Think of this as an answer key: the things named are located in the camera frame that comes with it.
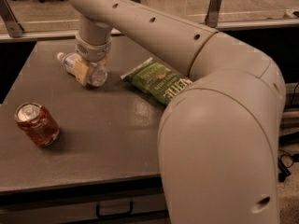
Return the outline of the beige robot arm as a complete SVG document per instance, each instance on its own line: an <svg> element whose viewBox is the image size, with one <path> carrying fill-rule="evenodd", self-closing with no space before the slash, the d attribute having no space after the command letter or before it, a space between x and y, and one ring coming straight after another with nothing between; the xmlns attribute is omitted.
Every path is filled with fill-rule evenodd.
<svg viewBox="0 0 299 224"><path fill-rule="evenodd" d="M78 50L107 54L115 28L192 84L161 118L158 157L172 224L279 224L283 76L263 52L213 28L130 0L69 0Z"/></svg>

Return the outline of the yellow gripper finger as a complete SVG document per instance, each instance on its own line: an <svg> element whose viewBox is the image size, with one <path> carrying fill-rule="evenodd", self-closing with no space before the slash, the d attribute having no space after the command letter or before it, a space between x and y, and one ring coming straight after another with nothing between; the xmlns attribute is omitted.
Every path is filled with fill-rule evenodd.
<svg viewBox="0 0 299 224"><path fill-rule="evenodd" d="M85 86L88 83L88 76L90 72L89 64L81 59L76 59L73 67L73 75L76 81Z"/></svg>

